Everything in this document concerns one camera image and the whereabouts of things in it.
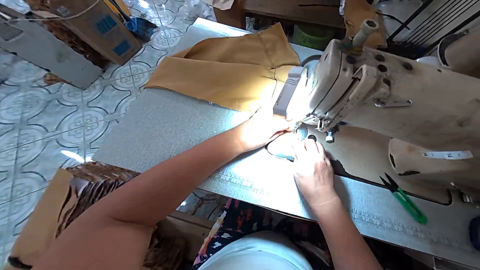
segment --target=white shirt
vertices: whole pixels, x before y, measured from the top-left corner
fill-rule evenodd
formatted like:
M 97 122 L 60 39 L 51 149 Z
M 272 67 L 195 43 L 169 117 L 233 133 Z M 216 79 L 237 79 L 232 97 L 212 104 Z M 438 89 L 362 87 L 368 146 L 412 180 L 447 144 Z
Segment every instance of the white shirt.
M 312 270 L 286 237 L 271 231 L 249 234 L 213 254 L 198 270 Z

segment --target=green handled scissors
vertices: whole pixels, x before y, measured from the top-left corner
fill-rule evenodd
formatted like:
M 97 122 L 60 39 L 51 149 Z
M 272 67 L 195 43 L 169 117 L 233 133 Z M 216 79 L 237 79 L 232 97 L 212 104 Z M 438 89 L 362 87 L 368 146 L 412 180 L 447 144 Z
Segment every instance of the green handled scissors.
M 421 224 L 427 223 L 427 217 L 418 209 L 418 207 L 412 202 L 412 200 L 398 187 L 393 179 L 385 173 L 387 181 L 380 176 L 380 179 L 385 186 L 392 192 L 393 196 L 403 205 L 403 207 L 412 215 L 412 217 Z

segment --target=industrial sewing machine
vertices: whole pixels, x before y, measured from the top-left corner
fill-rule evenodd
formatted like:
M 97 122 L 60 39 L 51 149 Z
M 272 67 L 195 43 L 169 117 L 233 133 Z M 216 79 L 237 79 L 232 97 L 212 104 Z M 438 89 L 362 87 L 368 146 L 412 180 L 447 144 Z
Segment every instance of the industrial sewing machine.
M 327 143 L 343 125 L 389 136 L 384 158 L 398 175 L 480 188 L 480 79 L 363 48 L 377 28 L 365 20 L 355 37 L 332 40 L 302 63 L 319 60 L 310 74 L 292 68 L 274 114 L 326 133 Z

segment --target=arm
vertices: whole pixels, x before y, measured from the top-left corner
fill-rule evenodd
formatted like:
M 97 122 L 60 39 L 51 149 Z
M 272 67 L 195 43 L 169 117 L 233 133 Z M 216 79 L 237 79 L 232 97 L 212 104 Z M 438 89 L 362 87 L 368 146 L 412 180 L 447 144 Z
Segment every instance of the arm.
M 257 113 L 135 177 L 87 209 L 53 242 L 34 269 L 140 269 L 155 224 L 214 170 L 261 147 L 291 123 Z
M 294 145 L 295 181 L 322 228 L 335 269 L 381 270 L 333 187 L 324 147 L 311 139 Z

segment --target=blue label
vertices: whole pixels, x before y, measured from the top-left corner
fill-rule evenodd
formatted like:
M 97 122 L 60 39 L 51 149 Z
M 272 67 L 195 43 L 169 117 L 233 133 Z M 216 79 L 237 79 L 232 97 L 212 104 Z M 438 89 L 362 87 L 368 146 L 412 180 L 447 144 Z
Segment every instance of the blue label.
M 108 33 L 117 25 L 117 22 L 110 16 L 107 15 L 105 18 L 101 19 L 95 24 L 97 31 L 103 35 Z
M 120 44 L 118 44 L 115 48 L 113 48 L 113 51 L 118 55 L 121 56 L 124 54 L 126 51 L 130 49 L 130 44 L 128 44 L 128 41 L 125 39 Z

